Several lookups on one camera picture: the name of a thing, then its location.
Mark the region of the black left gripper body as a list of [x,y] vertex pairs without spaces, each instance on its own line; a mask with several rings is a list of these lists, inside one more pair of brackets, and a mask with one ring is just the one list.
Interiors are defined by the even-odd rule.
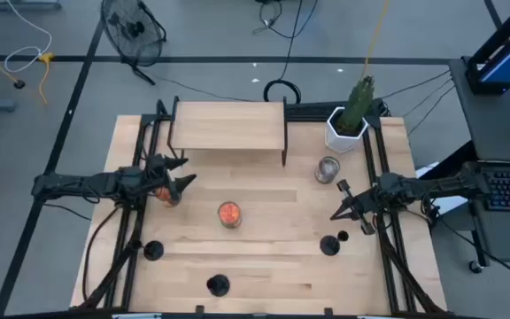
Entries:
[[120,167],[117,170],[117,203],[134,204],[142,196],[155,195],[157,188],[166,187],[170,190],[173,178],[163,167],[165,155],[150,156],[145,161],[145,167]]

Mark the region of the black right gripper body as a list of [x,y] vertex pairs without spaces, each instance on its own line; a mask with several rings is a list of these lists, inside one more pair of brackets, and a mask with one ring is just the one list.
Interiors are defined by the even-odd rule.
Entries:
[[391,195],[389,194],[390,189],[397,182],[397,174],[381,174],[376,178],[374,185],[370,189],[355,196],[352,195],[350,186],[345,179],[340,180],[336,184],[337,188],[344,194],[343,199],[350,198],[352,200],[352,208],[359,214],[358,222],[365,235],[375,234],[377,227],[381,225],[376,218],[380,217],[384,220],[386,214],[390,216],[390,223],[388,226],[382,226],[383,230],[389,227],[396,228],[398,225],[398,216],[392,215],[390,212]]

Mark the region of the glass candle jar orange wax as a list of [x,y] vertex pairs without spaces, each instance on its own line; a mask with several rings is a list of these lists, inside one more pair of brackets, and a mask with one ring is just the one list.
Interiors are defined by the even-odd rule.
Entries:
[[241,209],[235,202],[224,202],[218,208],[218,217],[225,228],[237,228],[242,220]]
[[166,207],[174,207],[180,203],[179,198],[172,198],[170,190],[166,187],[157,188],[155,190],[155,197]]

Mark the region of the wooden shelf riser black legs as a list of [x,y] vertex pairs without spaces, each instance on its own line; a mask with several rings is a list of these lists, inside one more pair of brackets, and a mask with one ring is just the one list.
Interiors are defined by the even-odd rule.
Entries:
[[287,162],[286,102],[174,99],[166,144],[185,150],[278,151]]

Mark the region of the white flat box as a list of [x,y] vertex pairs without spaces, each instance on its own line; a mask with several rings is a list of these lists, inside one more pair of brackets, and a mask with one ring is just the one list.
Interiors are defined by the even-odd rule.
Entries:
[[[435,168],[438,164],[439,164],[439,162],[436,161],[436,162],[430,163],[424,167],[418,167],[415,170],[416,177],[420,178],[420,177],[424,176],[430,170]],[[435,198],[433,200],[433,204],[435,206],[439,207],[438,211],[441,215],[447,214],[448,212],[452,211],[453,209],[455,209],[463,204],[466,204],[467,202],[468,201],[465,198],[460,197],[460,196],[446,197],[446,198]]]

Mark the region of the green cactus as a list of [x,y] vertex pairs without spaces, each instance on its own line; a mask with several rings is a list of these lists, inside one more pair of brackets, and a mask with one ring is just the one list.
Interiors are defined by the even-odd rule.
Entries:
[[348,104],[336,121],[336,131],[343,136],[356,136],[359,133],[364,115],[368,112],[375,91],[375,80],[367,75],[352,89]]

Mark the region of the black floor fan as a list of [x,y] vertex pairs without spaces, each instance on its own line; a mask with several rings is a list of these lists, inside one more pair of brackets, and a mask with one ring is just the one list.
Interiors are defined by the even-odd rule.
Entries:
[[143,0],[102,0],[100,22],[122,64],[150,85],[156,83],[141,68],[157,63],[166,30]]

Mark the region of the computer workstation cart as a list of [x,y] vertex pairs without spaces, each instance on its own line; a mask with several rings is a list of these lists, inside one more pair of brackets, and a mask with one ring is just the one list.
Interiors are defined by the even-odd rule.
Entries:
[[[449,67],[476,157],[485,168],[510,171],[510,89],[501,95],[476,95],[468,84],[464,61],[453,59]],[[510,210],[490,210],[481,201],[474,209],[484,249],[510,262]]]

